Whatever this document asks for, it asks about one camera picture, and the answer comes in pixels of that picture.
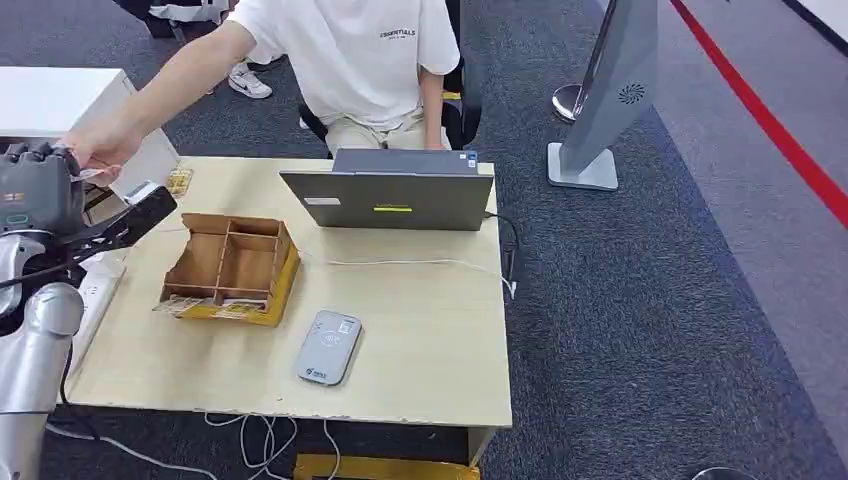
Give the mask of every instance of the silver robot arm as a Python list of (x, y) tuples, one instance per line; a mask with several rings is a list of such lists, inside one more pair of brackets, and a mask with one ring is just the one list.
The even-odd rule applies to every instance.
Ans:
[[(0, 250), (7, 258), (8, 250)], [(49, 283), (24, 306), (24, 321), (0, 338), (0, 479), (38, 478), (47, 416), (56, 407), (59, 383), (83, 303), (67, 283)]]
[(145, 182), (128, 208), (82, 221), (76, 160), (47, 144), (0, 155), (0, 480), (37, 480), (47, 417), (56, 408), (83, 301), (79, 263), (130, 247), (176, 202)]

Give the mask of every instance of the card reader logo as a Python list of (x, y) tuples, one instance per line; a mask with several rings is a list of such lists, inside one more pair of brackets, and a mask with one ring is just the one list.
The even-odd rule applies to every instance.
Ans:
[(310, 377), (316, 377), (316, 378), (327, 378), (327, 374), (326, 374), (326, 373), (324, 373), (324, 372), (319, 372), (319, 371), (317, 371), (317, 370), (315, 370), (315, 369), (313, 369), (313, 368), (307, 368), (307, 369), (306, 369), (306, 375), (308, 375), (308, 376), (310, 376)]

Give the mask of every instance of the beige pants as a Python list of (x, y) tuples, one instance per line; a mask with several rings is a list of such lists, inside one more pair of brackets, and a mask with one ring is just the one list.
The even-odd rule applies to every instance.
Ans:
[[(377, 130), (343, 117), (327, 125), (327, 147), (336, 156), (340, 148), (399, 148), (402, 150), (424, 149), (424, 111), (407, 115), (399, 127), (392, 130)], [(442, 128), (442, 145), (450, 150), (450, 142)]]

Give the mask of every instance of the human hand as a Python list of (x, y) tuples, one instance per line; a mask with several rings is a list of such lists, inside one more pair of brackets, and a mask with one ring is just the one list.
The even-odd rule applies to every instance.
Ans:
[(121, 121), (105, 121), (68, 132), (58, 144), (67, 147), (80, 168), (101, 169), (103, 173), (86, 181), (98, 186), (114, 182), (125, 164), (141, 146), (143, 136)]

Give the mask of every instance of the gray laptop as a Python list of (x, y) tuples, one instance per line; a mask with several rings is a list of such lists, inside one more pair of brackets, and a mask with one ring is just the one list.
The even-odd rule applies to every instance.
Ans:
[(280, 176), (322, 227), (479, 230), (492, 175), (477, 152), (340, 149), (331, 172)]

